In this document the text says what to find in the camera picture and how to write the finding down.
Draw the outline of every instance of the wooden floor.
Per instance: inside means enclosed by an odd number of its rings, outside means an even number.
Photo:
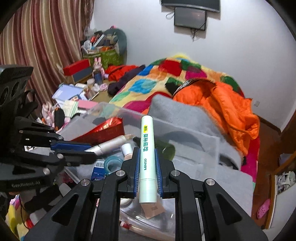
[[[266,223],[267,215],[257,219],[257,210],[270,196],[269,174],[278,167],[278,157],[281,154],[280,136],[277,131],[260,124],[260,151],[258,173],[253,197],[252,219],[260,227]]]

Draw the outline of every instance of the baseboard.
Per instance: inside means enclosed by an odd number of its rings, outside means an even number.
[[[281,129],[276,127],[274,124],[271,124],[269,121],[263,119],[262,117],[258,116],[260,119],[260,122],[266,124],[268,127],[270,127],[271,129],[275,130],[279,135],[281,135]]]

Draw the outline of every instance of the green bottle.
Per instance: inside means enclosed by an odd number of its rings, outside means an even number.
[[[133,141],[137,144],[138,147],[140,147],[141,145],[141,138],[139,137],[134,137]],[[170,161],[173,160],[174,156],[175,156],[175,147],[167,142],[163,142],[161,140],[155,140],[155,148],[161,149],[162,153],[163,153],[163,157],[165,159],[168,159]]]

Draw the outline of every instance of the pink bunny toy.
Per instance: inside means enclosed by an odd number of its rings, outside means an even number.
[[[102,78],[104,78],[105,76],[105,70],[102,66],[102,63],[101,63],[101,57],[98,57],[98,58],[95,58],[94,59],[94,70],[93,70],[93,77],[94,77],[94,74],[98,73],[98,72],[101,72],[101,75],[102,75]]]

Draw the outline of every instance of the pink book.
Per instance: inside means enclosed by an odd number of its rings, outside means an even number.
[[[81,109],[89,110],[97,104],[98,102],[95,102],[95,101],[78,100],[78,108],[81,108]]]

